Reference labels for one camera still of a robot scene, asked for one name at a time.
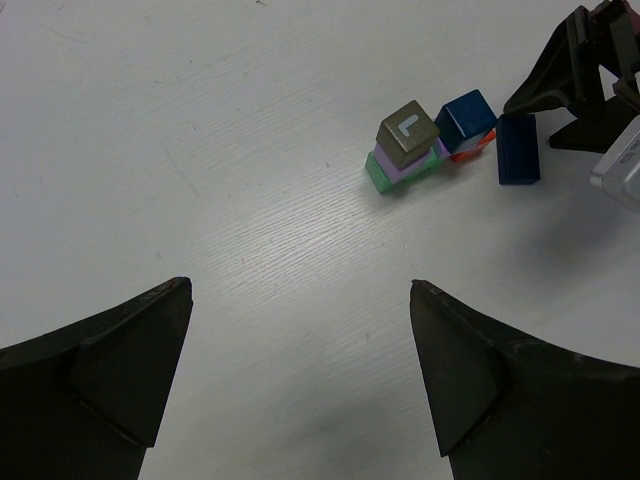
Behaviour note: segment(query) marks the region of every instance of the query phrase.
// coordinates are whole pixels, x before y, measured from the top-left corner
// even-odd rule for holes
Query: silver metal part
[[[640,116],[632,120],[591,171],[591,184],[640,213]]]

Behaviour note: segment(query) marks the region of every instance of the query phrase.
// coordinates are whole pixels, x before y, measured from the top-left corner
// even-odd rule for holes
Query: purple block
[[[444,143],[442,143],[440,137],[438,137],[436,143],[433,145],[433,149],[435,150],[438,158],[449,158],[451,156],[451,153],[449,153],[447,147],[444,146]]]
[[[407,165],[402,170],[398,170],[389,158],[389,155],[386,154],[380,145],[376,143],[376,148],[373,149],[373,156],[375,157],[376,162],[378,162],[378,165],[393,185],[400,183],[405,178],[410,177],[413,173],[421,170],[432,155],[434,155],[434,151],[433,149],[429,149],[426,154],[418,157],[413,161],[413,163]]]

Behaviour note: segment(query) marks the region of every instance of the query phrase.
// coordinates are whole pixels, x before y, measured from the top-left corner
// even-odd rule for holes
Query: dark blue block
[[[540,180],[536,117],[503,115],[497,135],[500,185],[531,185]]]
[[[473,149],[496,126],[496,116],[480,90],[447,103],[436,118],[440,140],[452,155]]]

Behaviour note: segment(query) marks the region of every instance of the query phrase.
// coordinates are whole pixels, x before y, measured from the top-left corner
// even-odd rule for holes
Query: toy block
[[[378,193],[385,193],[393,187],[393,183],[391,183],[389,177],[387,177],[384,171],[380,168],[380,165],[378,165],[378,162],[376,162],[373,152],[369,153],[364,168],[369,174],[369,178],[371,178],[376,190],[378,190]]]
[[[376,145],[376,148],[373,150],[373,156],[375,157],[376,162],[378,163],[382,171],[386,174],[387,178],[393,185],[412,177],[416,173],[437,168],[444,161],[444,158],[439,158],[432,148],[425,155],[422,155],[418,159],[414,160],[414,162],[409,166],[403,168],[402,170],[398,170],[398,168],[396,168],[394,163],[389,158],[389,155],[387,155],[387,153],[380,145]]]
[[[413,100],[382,121],[376,142],[402,170],[425,155],[439,135],[436,124]]]
[[[482,153],[482,151],[495,139],[496,132],[495,130],[491,130],[489,134],[484,137],[474,149],[467,150],[466,152],[458,153],[456,155],[451,155],[451,161],[453,163],[463,163],[472,160],[478,157]]]
[[[540,180],[534,115],[503,115],[497,127],[500,185],[531,185]]]
[[[440,139],[452,155],[474,149],[496,122],[495,114],[479,90],[447,103],[435,120]]]

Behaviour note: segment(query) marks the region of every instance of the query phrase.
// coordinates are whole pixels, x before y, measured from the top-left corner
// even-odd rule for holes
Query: stacked blocks
[[[438,167],[433,145],[440,131],[415,100],[382,121],[365,169],[379,193]]]
[[[536,117],[503,115],[497,130],[500,185],[531,185],[540,180]]]
[[[439,167],[477,156],[493,139],[496,117],[475,90],[445,105],[433,122],[415,100],[380,124],[365,169],[379,193]]]
[[[440,139],[451,152],[473,150],[496,126],[497,118],[479,90],[447,103],[436,117]]]

